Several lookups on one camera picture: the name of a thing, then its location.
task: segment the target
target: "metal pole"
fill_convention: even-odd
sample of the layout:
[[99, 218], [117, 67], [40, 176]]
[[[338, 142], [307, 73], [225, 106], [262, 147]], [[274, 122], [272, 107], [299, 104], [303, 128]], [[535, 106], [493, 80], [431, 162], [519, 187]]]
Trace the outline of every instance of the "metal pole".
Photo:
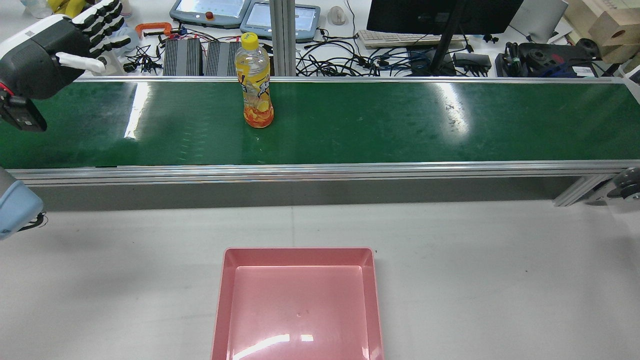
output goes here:
[[276, 76], [296, 75], [296, 3], [270, 0], [271, 36]]
[[467, 2], [468, 0], [457, 0], [453, 7], [453, 11], [449, 15], [444, 33], [440, 37], [440, 43], [438, 43], [438, 49], [436, 50], [436, 53], [433, 56], [433, 60], [431, 60], [431, 66], [429, 67], [429, 72], [433, 75], [440, 74], [440, 69], [442, 69], [444, 57], [449, 51], [449, 45], [451, 45], [451, 38], [456, 33], [456, 31], [458, 31], [458, 28], [460, 26], [460, 19], [462, 19], [462, 14], [467, 7]]

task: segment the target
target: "plastic bottle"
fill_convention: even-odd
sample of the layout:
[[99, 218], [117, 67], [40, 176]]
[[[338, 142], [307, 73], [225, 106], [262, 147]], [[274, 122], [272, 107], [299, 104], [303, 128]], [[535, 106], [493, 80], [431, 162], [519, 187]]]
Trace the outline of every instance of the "plastic bottle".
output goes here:
[[47, 0], [20, 0], [20, 2], [27, 7], [27, 10], [36, 19], [44, 19], [53, 14], [53, 10], [51, 10]]
[[236, 72], [242, 84], [244, 119], [256, 127], [267, 127], [273, 121], [273, 105], [269, 92], [269, 54], [258, 44], [258, 36], [245, 33], [242, 47], [236, 52]]
[[122, 4], [122, 11], [120, 14], [124, 17], [130, 17], [133, 10], [131, 9], [129, 0], [120, 0], [120, 3]]

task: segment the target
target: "yellow bottle cap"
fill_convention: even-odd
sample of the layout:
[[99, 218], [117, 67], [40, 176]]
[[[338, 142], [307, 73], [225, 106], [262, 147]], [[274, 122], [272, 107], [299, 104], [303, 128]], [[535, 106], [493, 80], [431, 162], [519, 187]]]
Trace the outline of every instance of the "yellow bottle cap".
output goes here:
[[242, 35], [242, 47], [245, 50], [256, 50], [258, 48], [258, 35], [245, 33]]

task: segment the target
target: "plastic tray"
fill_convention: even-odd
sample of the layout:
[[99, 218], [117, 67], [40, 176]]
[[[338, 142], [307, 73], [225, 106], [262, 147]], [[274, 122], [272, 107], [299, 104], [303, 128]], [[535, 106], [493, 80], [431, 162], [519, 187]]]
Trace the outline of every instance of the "plastic tray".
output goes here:
[[213, 360], [383, 360], [371, 249], [228, 249]]

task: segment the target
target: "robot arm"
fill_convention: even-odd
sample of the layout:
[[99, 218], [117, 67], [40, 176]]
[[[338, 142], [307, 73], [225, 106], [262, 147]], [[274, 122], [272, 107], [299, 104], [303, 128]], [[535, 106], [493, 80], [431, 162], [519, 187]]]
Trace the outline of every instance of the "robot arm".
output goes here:
[[51, 15], [0, 43], [0, 117], [20, 130], [45, 131], [31, 99], [47, 99], [85, 70], [104, 71], [101, 54], [128, 44], [119, 0], [103, 0], [71, 19]]

